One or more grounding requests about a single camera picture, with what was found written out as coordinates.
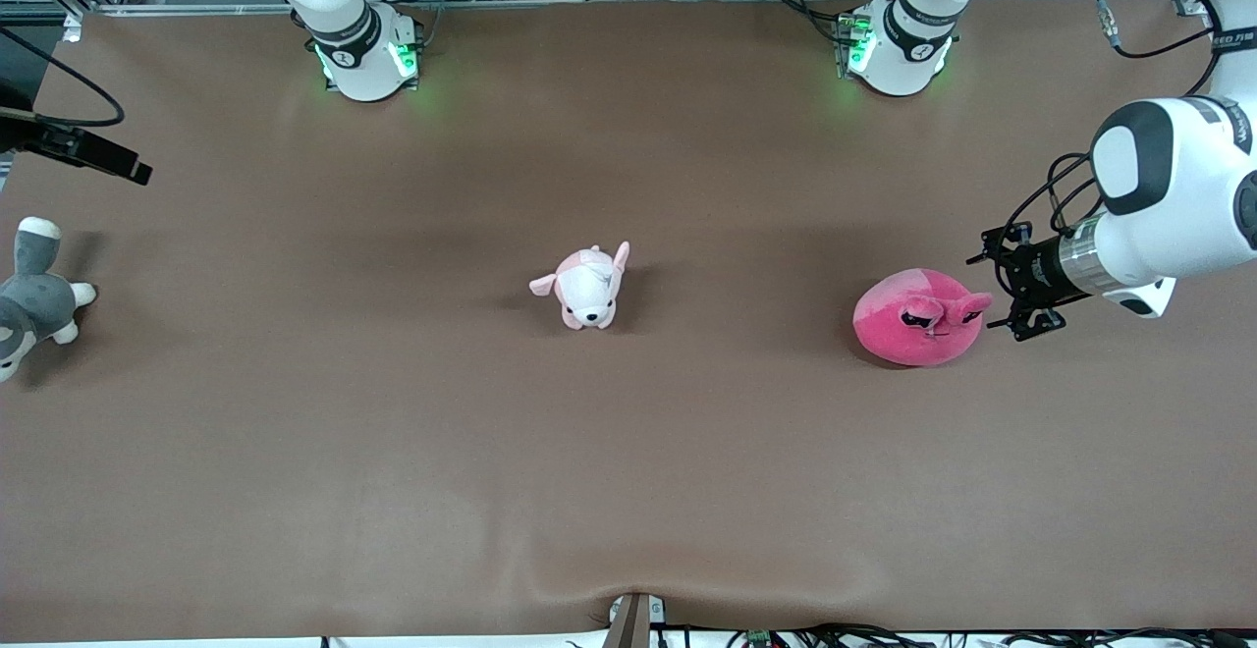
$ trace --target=gray and white plush toy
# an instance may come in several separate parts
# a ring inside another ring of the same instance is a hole
[[[40,340],[78,339],[74,310],[96,299],[96,286],[49,275],[62,229],[45,219],[23,219],[14,240],[14,275],[0,285],[0,383]]]

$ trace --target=brown table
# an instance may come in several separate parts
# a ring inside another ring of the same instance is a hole
[[[1128,48],[1195,26],[1115,5]],[[417,92],[354,105],[287,18],[91,18],[60,57],[156,173],[23,156],[0,196],[101,289],[0,394],[0,638],[573,630],[630,589],[730,627],[1257,623],[1251,269],[938,370],[852,349],[880,276],[993,289],[979,232],[1203,65],[1114,57],[1089,0],[962,30],[890,99],[776,4],[453,11]],[[613,330],[528,294],[620,240]]]

